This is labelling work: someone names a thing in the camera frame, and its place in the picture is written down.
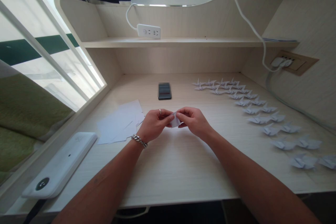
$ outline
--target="silver bracelet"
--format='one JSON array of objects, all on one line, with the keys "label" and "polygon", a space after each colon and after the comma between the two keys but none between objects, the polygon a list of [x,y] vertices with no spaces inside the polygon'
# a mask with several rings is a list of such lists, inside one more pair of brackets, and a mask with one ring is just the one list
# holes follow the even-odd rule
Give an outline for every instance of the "silver bracelet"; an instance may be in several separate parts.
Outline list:
[{"label": "silver bracelet", "polygon": [[144,149],[147,148],[148,143],[142,142],[142,141],[141,141],[141,138],[140,138],[138,135],[134,134],[134,135],[132,136],[132,139],[134,139],[135,141],[141,143]]}]

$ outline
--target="green stripe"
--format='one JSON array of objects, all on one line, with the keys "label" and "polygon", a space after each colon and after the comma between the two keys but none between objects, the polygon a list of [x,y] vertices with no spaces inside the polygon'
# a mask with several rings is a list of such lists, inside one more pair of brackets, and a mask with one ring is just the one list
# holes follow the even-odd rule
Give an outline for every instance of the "green stripe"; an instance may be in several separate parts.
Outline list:
[{"label": "green stripe", "polygon": [[[67,34],[67,36],[74,47],[79,46],[71,33]],[[60,35],[37,37],[36,40],[49,54],[69,49]],[[37,58],[41,58],[41,56],[25,39],[0,42],[0,60],[8,65],[16,65]]]}]

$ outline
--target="desk surface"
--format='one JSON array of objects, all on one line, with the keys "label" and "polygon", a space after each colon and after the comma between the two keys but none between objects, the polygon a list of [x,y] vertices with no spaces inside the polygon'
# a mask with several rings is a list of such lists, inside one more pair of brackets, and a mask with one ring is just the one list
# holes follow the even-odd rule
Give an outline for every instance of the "desk surface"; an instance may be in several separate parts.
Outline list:
[{"label": "desk surface", "polygon": [[[319,150],[304,150],[295,147],[281,151],[269,142],[272,137],[264,135],[260,126],[250,123],[250,115],[234,104],[228,94],[214,95],[208,90],[197,91],[191,82],[233,77],[253,89],[253,93],[267,100],[270,106],[278,107],[287,121],[302,127],[300,133],[288,136],[294,141],[299,136],[310,134],[322,140]],[[172,100],[158,100],[158,83],[170,82]],[[113,112],[118,105],[139,99],[146,114],[151,109],[165,108],[171,111],[184,106],[202,110],[210,125],[244,154],[272,173],[295,193],[314,193],[336,190],[336,172],[317,164],[317,169],[299,170],[289,165],[290,157],[307,153],[315,157],[336,154],[336,137],[313,123],[300,113],[283,105],[263,87],[240,73],[200,73],[162,75],[123,75],[116,86],[100,102],[95,110],[79,126],[78,131],[100,132],[96,122]],[[58,212],[76,193],[106,165],[129,141],[96,145],[90,149],[61,194],[46,203],[44,212]],[[211,149],[188,128],[164,129],[141,154],[133,177],[120,207],[137,207],[238,198],[225,171]],[[18,199],[7,214],[27,213],[34,200]]]}]

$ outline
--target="shelf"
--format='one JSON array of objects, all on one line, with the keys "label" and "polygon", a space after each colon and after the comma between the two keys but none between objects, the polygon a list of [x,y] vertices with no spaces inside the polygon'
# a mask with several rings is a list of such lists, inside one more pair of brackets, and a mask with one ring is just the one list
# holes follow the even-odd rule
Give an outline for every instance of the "shelf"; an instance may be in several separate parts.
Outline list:
[{"label": "shelf", "polygon": [[[296,47],[299,42],[266,42],[267,47]],[[86,48],[131,48],[131,47],[262,47],[257,38],[230,37],[166,37],[159,40],[143,37],[107,37],[83,42]]]}]

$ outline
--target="forearm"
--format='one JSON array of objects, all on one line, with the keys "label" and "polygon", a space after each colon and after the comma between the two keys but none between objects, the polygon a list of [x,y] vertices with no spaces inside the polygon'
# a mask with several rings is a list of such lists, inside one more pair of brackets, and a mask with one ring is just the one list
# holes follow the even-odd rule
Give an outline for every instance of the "forearm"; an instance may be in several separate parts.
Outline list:
[{"label": "forearm", "polygon": [[319,223],[292,191],[217,132],[202,139],[213,150],[236,191],[260,223]]},{"label": "forearm", "polygon": [[110,223],[126,191],[141,154],[131,140],[57,215],[55,223]]}]

